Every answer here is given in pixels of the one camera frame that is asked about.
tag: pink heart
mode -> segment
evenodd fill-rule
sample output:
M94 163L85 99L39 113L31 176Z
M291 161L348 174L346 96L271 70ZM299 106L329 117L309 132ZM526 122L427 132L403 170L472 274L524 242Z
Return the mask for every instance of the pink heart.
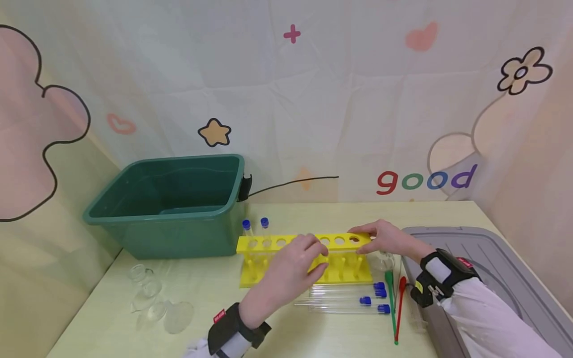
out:
M113 113L108 114L107 119L111 129L118 134L129 135L135 133L137 130L137 127L135 127L133 122L128 121L127 119L121 119Z
M412 30L406 35L406 46L414 51L428 51L438 35L438 23L432 21L423 30Z

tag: backdrop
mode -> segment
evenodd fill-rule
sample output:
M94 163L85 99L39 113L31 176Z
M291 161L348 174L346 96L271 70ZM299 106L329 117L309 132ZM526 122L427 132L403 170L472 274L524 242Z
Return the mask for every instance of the backdrop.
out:
M566 277L541 264L557 232L524 231L540 212L520 211L533 185L561 176L536 167L570 148L565 118L547 125L571 91L556 82L571 71L570 2L0 4L0 265L13 272L0 302L20 327L0 337L12 356L45 354L119 250L82 223L85 206L118 170L162 156L242 154L252 192L295 181L252 202L476 199L573 308ZM540 192L571 214L563 194ZM54 285L74 292L61 311ZM38 287L49 299L31 298ZM57 329L26 333L46 310Z

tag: red label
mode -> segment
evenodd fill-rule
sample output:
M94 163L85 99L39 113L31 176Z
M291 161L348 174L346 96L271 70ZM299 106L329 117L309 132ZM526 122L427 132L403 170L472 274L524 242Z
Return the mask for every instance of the red label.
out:
M225 316L225 310L222 309L215 317L213 317L213 323L217 323L221 318Z
M456 257L461 263L463 263L464 265L466 265L466 267L468 269L471 269L473 267L473 265L471 263L468 262L468 260L464 259L463 257Z

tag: white lab coat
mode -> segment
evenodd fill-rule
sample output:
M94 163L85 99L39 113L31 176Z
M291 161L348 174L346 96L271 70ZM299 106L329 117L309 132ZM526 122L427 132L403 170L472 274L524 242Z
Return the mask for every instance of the white lab coat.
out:
M450 274L437 258L428 262L426 270L440 282ZM439 304L456 321L472 358L561 357L478 278L454 285L454 294ZM224 355L219 356L240 358L249 348L250 342L237 333L222 347ZM206 339L190 347L184 355L184 358L209 357Z

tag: wrist device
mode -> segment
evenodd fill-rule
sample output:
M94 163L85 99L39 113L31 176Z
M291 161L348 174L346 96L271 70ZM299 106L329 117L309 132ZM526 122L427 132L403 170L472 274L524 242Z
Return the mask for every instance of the wrist device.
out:
M473 265L463 257L455 257L448 251L436 249L420 261L422 273L416 278L415 287L410 291L410 296L421 307L428 307L434 303L434 297L438 302L451 297L454 293L454 285L460 281L468 280L477 274Z
M218 352L236 333L240 333L244 339L251 342L253 348L257 349L270 331L270 326L266 322L258 328L248 328L239 315L239 302L233 304L227 311L221 311L215 319L215 324L211 326L207 336L211 355Z

